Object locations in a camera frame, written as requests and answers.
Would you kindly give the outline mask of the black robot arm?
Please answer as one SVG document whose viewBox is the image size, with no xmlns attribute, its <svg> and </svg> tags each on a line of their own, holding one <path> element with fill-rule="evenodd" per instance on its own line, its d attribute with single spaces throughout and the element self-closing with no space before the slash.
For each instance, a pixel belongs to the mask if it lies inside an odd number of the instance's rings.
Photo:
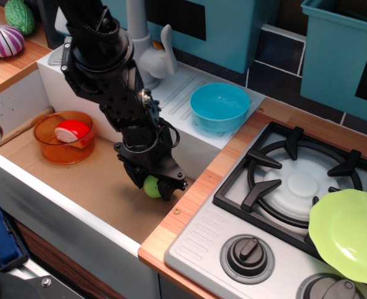
<svg viewBox="0 0 367 299">
<path fill-rule="evenodd" d="M 76 96 L 97 103 L 113 129 L 114 145 L 130 179 L 143 188 L 153 176 L 168 201 L 185 190 L 186 175 L 171 150 L 180 135 L 160 117 L 159 102 L 145 88 L 133 59 L 133 42 L 101 1 L 58 1 L 72 40 L 64 45 L 61 70 Z"/>
</svg>

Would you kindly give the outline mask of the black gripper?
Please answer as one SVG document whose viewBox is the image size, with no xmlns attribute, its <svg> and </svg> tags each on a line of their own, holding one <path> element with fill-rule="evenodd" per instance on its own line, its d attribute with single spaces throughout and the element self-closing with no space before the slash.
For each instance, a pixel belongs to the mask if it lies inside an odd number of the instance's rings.
<svg viewBox="0 0 367 299">
<path fill-rule="evenodd" d="M 175 190 L 184 190 L 188 185 L 186 174 L 172 157 L 175 146 L 172 137 L 161 136 L 150 146 L 129 147 L 121 141 L 114 144 L 114 150 L 136 187 L 142 189 L 145 179 L 154 176 L 159 179 L 162 200 L 170 201 Z"/>
</svg>

